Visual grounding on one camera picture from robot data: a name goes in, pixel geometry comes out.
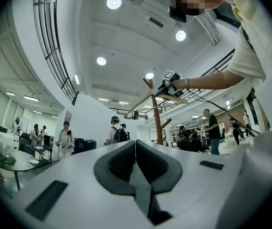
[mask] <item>hand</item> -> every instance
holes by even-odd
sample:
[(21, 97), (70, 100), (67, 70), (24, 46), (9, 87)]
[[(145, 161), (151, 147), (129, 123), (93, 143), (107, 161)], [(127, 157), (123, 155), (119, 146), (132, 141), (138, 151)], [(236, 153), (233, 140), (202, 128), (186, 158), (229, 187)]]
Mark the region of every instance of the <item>hand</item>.
[(171, 82), (172, 86), (175, 86), (178, 89), (184, 89), (185, 85), (184, 85), (184, 79), (180, 79), (180, 80), (176, 80), (176, 81), (172, 81)]

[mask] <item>round table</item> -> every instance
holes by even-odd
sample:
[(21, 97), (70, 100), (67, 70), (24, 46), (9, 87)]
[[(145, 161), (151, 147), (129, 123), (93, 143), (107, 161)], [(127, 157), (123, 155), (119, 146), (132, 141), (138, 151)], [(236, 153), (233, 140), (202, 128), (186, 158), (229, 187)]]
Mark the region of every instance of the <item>round table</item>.
[(34, 169), (37, 166), (39, 166), (39, 164), (37, 164), (37, 165), (31, 164), (30, 163), (31, 159), (35, 159), (35, 160), (37, 160), (37, 159), (30, 154), (27, 154), (25, 152), (22, 152), (22, 151), (19, 151), (16, 149), (12, 149), (11, 156), (16, 158), (15, 164), (14, 165), (4, 164), (3, 166), (1, 166), (1, 168), (5, 169), (5, 170), (9, 170), (9, 171), (14, 171), (17, 189), (20, 190), (20, 183), (18, 180), (17, 172), (28, 171), (28, 170)]

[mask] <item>black backpack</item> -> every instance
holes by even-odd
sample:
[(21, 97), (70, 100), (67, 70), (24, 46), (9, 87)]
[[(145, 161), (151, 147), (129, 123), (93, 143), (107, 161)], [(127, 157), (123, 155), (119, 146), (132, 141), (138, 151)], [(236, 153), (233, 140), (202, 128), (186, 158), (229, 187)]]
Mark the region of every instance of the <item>black backpack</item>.
[(112, 144), (128, 141), (128, 134), (123, 129), (117, 129), (114, 126), (112, 126), (111, 128), (116, 130)]

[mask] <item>wristwatch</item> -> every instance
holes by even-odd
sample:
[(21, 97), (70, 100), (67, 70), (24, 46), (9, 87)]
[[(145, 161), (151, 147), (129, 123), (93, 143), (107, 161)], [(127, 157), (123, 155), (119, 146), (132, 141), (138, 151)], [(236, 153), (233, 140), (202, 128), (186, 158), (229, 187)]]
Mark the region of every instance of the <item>wristwatch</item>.
[(184, 79), (184, 88), (187, 89), (187, 90), (190, 89), (189, 79), (188, 79), (188, 78), (185, 78), (185, 79)]

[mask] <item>cable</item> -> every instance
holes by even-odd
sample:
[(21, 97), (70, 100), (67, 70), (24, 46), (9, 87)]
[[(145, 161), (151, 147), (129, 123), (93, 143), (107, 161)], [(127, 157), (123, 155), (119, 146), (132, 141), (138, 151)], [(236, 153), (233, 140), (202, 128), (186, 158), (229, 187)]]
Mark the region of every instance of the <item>cable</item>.
[(216, 107), (220, 108), (221, 110), (223, 110), (224, 112), (226, 112), (226, 113), (228, 114), (228, 116), (230, 116), (233, 120), (235, 120), (238, 124), (240, 124), (246, 131), (248, 131), (249, 134), (250, 134), (251, 136), (255, 137), (255, 135), (251, 132), (250, 129), (248, 129), (247, 127), (245, 127), (240, 121), (238, 121), (238, 120), (235, 119), (233, 116), (231, 116), (231, 115), (229, 114), (229, 112), (228, 112), (226, 109), (224, 109), (223, 107), (218, 106), (217, 104), (215, 104), (215, 103), (213, 103), (213, 102), (211, 102), (211, 101), (209, 101), (209, 100), (207, 100), (207, 99), (204, 99), (203, 97), (197, 95), (196, 93), (192, 93), (190, 90), (188, 90), (188, 91), (191, 93), (191, 95), (194, 94), (195, 96), (197, 96), (197, 97), (199, 97), (199, 98), (205, 100), (206, 103), (211, 103), (211, 104), (213, 104), (214, 106), (216, 106)]

